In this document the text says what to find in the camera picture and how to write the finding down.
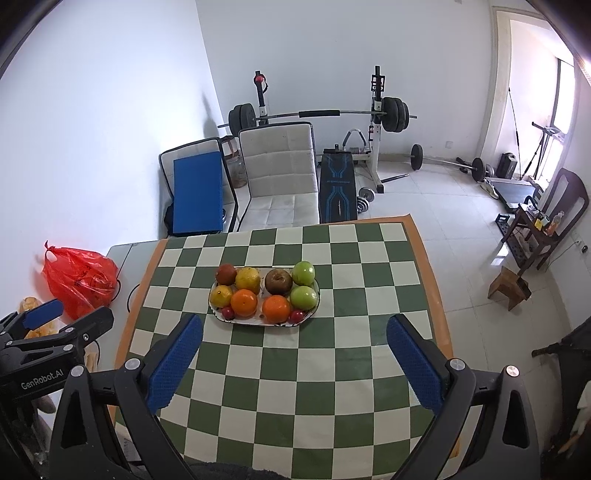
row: barbell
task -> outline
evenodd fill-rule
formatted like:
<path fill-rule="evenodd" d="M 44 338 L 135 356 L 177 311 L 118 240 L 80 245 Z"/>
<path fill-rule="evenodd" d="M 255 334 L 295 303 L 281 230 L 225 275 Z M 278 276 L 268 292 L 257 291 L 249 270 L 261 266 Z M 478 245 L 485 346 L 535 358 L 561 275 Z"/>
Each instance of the barbell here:
<path fill-rule="evenodd" d="M 410 152 L 410 165 L 413 170 L 419 170 L 423 166 L 423 148 L 421 145 L 414 144 Z M 454 163 L 452 161 L 440 160 L 438 158 L 428 158 L 430 161 L 443 163 L 447 165 L 453 165 L 456 168 L 466 168 L 472 171 L 472 178 L 476 181 L 484 181 L 485 177 L 492 176 L 493 172 L 490 165 L 485 164 L 481 158 L 475 158 L 472 161 L 472 165 L 466 165 L 465 163 Z"/>
<path fill-rule="evenodd" d="M 381 116 L 382 126 L 386 132 L 399 133 L 408 127 L 411 118 L 415 115 L 409 115 L 408 106 L 400 98 L 384 97 L 382 100 L 382 111 L 376 110 L 305 110 L 293 113 L 279 113 L 278 115 L 256 116 L 255 109 L 251 103 L 236 105 L 228 113 L 228 123 L 218 125 L 218 128 L 230 127 L 230 132 L 237 137 L 240 130 L 256 127 L 259 120 L 272 118 L 287 118 L 297 116 L 299 118 L 311 118 L 315 116 L 341 116 L 341 115 L 376 115 Z"/>

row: red plastic bag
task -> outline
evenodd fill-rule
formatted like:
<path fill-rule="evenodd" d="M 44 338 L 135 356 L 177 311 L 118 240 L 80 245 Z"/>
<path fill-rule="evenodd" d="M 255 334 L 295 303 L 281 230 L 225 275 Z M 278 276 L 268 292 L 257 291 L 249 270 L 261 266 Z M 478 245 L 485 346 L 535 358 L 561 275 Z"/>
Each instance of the red plastic bag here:
<path fill-rule="evenodd" d="M 92 312 L 111 303 L 117 282 L 117 265 L 97 252 L 77 248 L 48 247 L 45 242 L 43 276 L 54 297 L 64 304 L 72 318 Z M 56 256 L 47 258 L 47 252 Z"/>

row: red cherry tomato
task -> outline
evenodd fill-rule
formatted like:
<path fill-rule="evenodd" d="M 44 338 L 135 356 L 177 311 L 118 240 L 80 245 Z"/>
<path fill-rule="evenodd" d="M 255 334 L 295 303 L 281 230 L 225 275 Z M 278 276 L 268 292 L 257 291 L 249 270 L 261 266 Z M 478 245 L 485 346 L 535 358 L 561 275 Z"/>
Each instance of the red cherry tomato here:
<path fill-rule="evenodd" d="M 287 321 L 289 323 L 293 323 L 295 325 L 295 324 L 298 324 L 301 321 L 303 321 L 305 316 L 306 316 L 306 313 L 304 311 L 294 310 L 293 312 L 291 312 L 290 318 Z"/>
<path fill-rule="evenodd" d="M 226 320 L 232 320 L 236 316 L 232 307 L 222 308 L 222 315 Z"/>

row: blue mat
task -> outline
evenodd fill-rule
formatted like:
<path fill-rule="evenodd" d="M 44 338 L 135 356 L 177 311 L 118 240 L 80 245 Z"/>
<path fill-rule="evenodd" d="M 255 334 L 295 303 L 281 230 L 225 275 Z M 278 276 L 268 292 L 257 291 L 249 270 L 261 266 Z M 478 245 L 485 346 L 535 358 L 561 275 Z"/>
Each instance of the blue mat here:
<path fill-rule="evenodd" d="M 222 230 L 222 154 L 204 153 L 174 160 L 173 233 Z"/>

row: sneaker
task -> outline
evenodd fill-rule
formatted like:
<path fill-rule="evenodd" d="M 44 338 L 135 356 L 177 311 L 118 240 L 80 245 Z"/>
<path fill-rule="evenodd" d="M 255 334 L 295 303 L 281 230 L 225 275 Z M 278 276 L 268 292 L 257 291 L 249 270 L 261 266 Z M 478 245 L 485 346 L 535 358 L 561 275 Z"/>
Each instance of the sneaker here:
<path fill-rule="evenodd" d="M 487 192 L 488 195 L 493 197 L 495 200 L 499 199 L 499 194 L 496 192 L 496 188 L 487 179 L 484 179 L 484 181 L 480 184 L 480 188 L 482 188 L 482 190 Z"/>

